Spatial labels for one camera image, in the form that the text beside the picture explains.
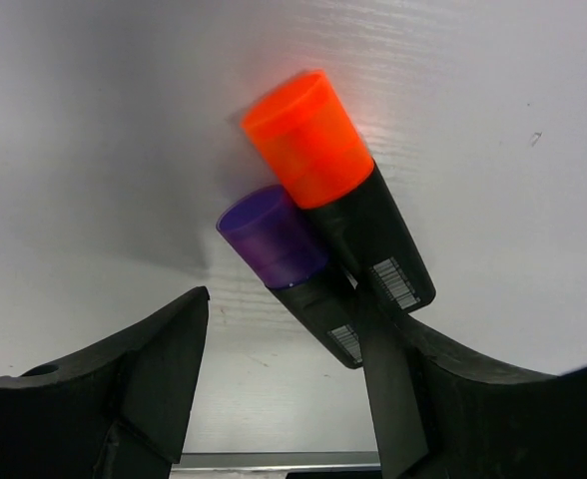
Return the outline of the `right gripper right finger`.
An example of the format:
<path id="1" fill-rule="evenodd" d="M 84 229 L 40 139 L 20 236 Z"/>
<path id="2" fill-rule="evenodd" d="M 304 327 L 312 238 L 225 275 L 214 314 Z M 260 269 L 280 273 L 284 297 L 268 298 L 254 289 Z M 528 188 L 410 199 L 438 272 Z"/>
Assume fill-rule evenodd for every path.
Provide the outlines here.
<path id="1" fill-rule="evenodd" d="M 386 478 L 587 478 L 587 366 L 553 375 L 479 353 L 356 292 Z"/>

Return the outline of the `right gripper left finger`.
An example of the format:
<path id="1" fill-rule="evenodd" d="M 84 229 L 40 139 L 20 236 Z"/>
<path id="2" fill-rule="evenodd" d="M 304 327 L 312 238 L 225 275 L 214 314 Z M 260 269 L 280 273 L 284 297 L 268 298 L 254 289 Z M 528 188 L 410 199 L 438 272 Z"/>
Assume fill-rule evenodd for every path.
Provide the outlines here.
<path id="1" fill-rule="evenodd" d="M 0 376 L 0 478 L 167 478 L 181 460 L 209 319 L 196 287 L 20 376 Z"/>

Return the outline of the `purple cap black highlighter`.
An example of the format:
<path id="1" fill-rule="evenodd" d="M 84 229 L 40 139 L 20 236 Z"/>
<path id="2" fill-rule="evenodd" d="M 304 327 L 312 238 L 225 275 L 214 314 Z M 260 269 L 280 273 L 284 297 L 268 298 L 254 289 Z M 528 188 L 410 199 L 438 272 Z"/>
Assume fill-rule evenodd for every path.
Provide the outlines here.
<path id="1" fill-rule="evenodd" d="M 342 365 L 362 367 L 354 287 L 285 188 L 268 186 L 238 200 L 217 231 Z"/>

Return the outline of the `orange cap black highlighter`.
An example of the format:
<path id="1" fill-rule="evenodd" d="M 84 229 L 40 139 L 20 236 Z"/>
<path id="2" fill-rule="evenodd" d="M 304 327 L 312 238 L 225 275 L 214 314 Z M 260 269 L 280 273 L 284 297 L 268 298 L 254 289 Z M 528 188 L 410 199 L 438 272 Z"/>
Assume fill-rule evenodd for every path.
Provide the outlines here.
<path id="1" fill-rule="evenodd" d="M 246 111 L 241 128 L 357 282 L 405 312 L 434 301 L 399 207 L 324 71 L 272 89 Z"/>

